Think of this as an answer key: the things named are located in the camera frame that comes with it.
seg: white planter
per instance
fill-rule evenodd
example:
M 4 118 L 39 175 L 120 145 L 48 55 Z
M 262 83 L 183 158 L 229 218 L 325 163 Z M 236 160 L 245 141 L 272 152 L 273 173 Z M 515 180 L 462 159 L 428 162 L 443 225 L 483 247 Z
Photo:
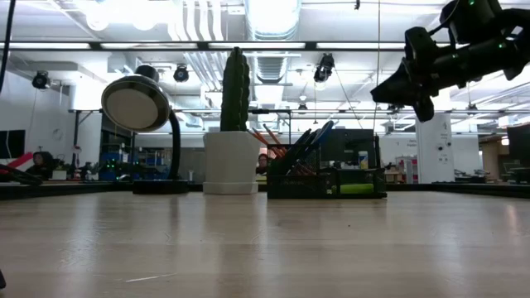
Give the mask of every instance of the white planter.
M 256 164 L 260 142 L 247 132 L 205 134 L 205 194 L 248 195 L 258 192 Z
M 53 171 L 52 180 L 66 180 L 66 171 Z

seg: monitor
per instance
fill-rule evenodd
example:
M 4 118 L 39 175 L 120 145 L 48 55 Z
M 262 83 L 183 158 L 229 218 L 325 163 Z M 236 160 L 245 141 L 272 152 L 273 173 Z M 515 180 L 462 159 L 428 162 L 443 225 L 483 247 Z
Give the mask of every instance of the monitor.
M 508 127 L 510 157 L 530 166 L 530 123 Z
M 331 130 L 326 141 L 320 145 L 322 161 L 359 162 L 359 152 L 367 151 L 369 167 L 376 167 L 375 147 L 372 129 Z
M 18 158 L 24 155 L 26 131 L 0 131 L 0 158 Z

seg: wood grain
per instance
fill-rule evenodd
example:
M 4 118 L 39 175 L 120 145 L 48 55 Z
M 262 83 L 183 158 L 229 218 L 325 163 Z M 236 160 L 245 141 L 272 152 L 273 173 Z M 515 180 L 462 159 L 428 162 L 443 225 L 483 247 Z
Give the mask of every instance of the wood grain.
M 0 202 L 0 297 L 529 297 L 530 201 Z

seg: lamp shade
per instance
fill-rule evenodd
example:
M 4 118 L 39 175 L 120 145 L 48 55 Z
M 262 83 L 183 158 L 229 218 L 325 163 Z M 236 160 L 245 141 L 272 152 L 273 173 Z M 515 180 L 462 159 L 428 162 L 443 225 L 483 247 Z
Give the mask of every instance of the lamp shade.
M 138 66 L 135 74 L 115 80 L 103 91 L 103 111 L 113 123 L 134 132 L 151 132 L 164 126 L 171 108 L 158 79 L 152 66 Z

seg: red object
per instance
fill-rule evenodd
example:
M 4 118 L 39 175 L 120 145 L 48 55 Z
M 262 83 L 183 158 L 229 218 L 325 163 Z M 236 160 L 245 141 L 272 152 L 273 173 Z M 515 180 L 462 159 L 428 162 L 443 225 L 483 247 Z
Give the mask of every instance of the red object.
M 7 166 L 17 169 L 19 166 L 22 166 L 23 164 L 27 163 L 28 161 L 33 159 L 33 153 L 28 152 L 24 154 L 23 156 L 18 157 L 16 160 L 11 161 L 7 164 Z M 7 174 L 6 171 L 0 171 L 0 174 Z

